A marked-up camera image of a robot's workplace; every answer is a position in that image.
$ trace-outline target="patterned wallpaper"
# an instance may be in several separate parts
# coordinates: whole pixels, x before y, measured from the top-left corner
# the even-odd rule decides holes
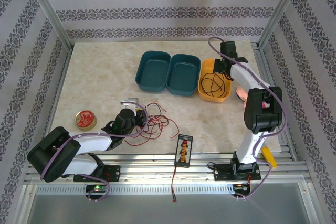
[[[10,223],[30,146],[45,132],[66,50],[37,0],[0,0],[0,223]]]
[[[335,10],[335,0],[291,0],[264,50],[327,223],[336,223]]]
[[[257,42],[279,0],[50,1],[74,42],[211,35]]]

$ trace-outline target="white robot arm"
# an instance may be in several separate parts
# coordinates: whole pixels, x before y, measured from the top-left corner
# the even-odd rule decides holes
[[[256,78],[257,75],[248,61],[238,57],[233,41],[221,43],[221,54],[226,57],[215,59],[214,73],[222,73],[231,80],[237,81],[248,94],[244,111],[247,131],[243,142],[234,152],[230,165],[220,165],[224,178],[227,178],[222,180],[241,180],[245,175],[254,174],[256,170],[259,170],[254,156],[257,155],[265,141],[263,134],[273,132],[282,123],[282,108],[267,89],[273,92],[279,101],[282,101],[282,91],[279,87],[271,87]]]
[[[136,111],[136,103],[131,101],[122,103],[125,108],[114,121],[102,128],[101,133],[76,134],[66,131],[63,127],[56,127],[28,153],[28,161],[46,182],[70,174],[85,174],[99,178],[105,165],[90,152],[114,149],[135,126],[144,127],[146,124],[147,116],[144,108]]]

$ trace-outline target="tin can lid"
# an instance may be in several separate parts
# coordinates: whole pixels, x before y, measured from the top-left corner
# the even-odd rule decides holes
[[[96,116],[90,110],[83,110],[77,113],[75,117],[75,124],[80,129],[90,130],[95,127],[97,123]]]

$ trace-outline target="yellow container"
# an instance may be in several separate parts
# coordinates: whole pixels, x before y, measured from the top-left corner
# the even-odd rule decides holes
[[[198,80],[198,95],[205,101],[224,102],[231,93],[231,81],[226,79],[223,74],[213,73],[214,64],[215,59],[206,59],[202,62]]]

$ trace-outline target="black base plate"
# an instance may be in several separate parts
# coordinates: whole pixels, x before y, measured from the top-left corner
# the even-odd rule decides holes
[[[261,180],[259,166],[256,165],[255,171],[249,173],[251,175],[251,180]],[[248,173],[236,174],[232,172],[232,167],[229,164],[218,165],[214,167],[215,181],[228,181],[228,180],[248,180]]]
[[[108,182],[119,182],[120,178],[120,165],[106,165],[103,169],[103,174],[100,176]],[[95,179],[85,178],[80,175],[74,176],[74,182],[98,182]]]

